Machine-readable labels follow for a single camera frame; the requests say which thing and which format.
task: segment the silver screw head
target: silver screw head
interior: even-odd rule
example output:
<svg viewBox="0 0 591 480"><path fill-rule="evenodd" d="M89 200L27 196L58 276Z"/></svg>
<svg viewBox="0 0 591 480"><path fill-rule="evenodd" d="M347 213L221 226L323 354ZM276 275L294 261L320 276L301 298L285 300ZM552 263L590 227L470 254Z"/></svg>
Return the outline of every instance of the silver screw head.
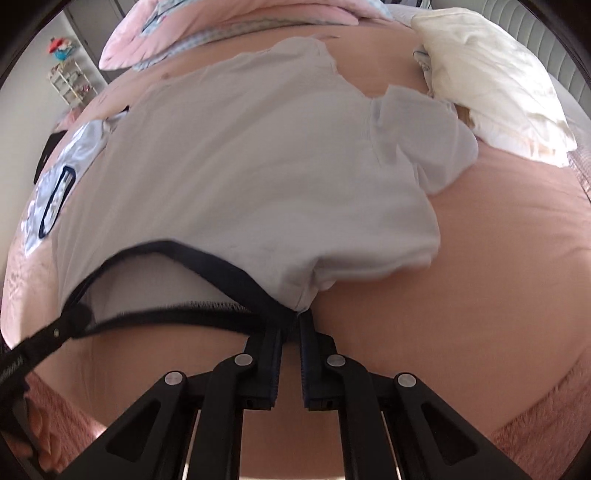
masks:
<svg viewBox="0 0 591 480"><path fill-rule="evenodd" d="M343 355L331 355L327 358L326 363L331 367L342 367L346 361Z"/></svg>
<svg viewBox="0 0 591 480"><path fill-rule="evenodd" d="M164 377L164 381L171 387L178 385L183 381L183 374L181 372L170 372L168 375L166 375L166 377Z"/></svg>
<svg viewBox="0 0 591 480"><path fill-rule="evenodd" d="M247 367L252 363L252 357L248 353L241 353L234 359L234 363L239 367Z"/></svg>
<svg viewBox="0 0 591 480"><path fill-rule="evenodd" d="M417 384L417 379L411 374L402 374L398 377L398 385L401 387L412 388Z"/></svg>

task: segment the bedroom wall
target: bedroom wall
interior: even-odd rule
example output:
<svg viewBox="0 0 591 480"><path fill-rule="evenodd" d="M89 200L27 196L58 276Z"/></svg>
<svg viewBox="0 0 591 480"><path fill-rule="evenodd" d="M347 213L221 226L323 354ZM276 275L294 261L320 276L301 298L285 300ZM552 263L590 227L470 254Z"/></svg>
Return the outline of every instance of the bedroom wall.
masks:
<svg viewBox="0 0 591 480"><path fill-rule="evenodd" d="M77 41L66 16L60 13L27 47L0 89L0 280L4 279L12 237L33 190L39 156L56 119L67 110L47 80L56 63L47 46L52 37L64 36ZM77 50L76 60L101 91L106 83L82 48Z"/></svg>

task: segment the skin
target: skin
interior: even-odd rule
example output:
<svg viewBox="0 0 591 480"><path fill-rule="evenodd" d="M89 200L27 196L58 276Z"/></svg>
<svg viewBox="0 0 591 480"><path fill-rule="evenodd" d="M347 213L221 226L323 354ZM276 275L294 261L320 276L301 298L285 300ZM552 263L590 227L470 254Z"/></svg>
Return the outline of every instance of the skin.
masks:
<svg viewBox="0 0 591 480"><path fill-rule="evenodd" d="M31 400L27 400L27 406L29 426L41 448L38 452L39 466L46 472L61 473L66 467L66 460L62 455L61 440L52 432L50 415ZM21 442L5 432L2 432L2 436L17 458L27 459L33 456L33 448L28 443Z"/></svg>

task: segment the white t-shirt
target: white t-shirt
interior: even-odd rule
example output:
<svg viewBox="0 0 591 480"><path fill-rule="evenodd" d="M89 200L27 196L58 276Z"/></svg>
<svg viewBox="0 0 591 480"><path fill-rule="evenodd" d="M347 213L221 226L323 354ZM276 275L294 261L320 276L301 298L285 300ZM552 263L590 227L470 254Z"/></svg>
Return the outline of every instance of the white t-shirt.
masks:
<svg viewBox="0 0 591 480"><path fill-rule="evenodd" d="M160 83L111 136L54 237L61 305L119 251L173 239L305 310L336 280L429 265L440 236L427 194L477 156L453 106L399 86L367 98L319 40L240 54ZM86 301L100 320L223 300L182 268L128 260Z"/></svg>

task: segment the upholstered headboard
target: upholstered headboard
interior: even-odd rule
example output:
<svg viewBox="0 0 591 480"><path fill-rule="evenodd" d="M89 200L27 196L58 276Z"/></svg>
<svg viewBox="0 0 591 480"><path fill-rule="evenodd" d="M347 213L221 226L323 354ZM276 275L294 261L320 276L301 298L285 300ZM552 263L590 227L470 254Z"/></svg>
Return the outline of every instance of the upholstered headboard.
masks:
<svg viewBox="0 0 591 480"><path fill-rule="evenodd" d="M591 117L591 90L554 34L518 0L431 0L432 8L463 7L478 12L530 49Z"/></svg>

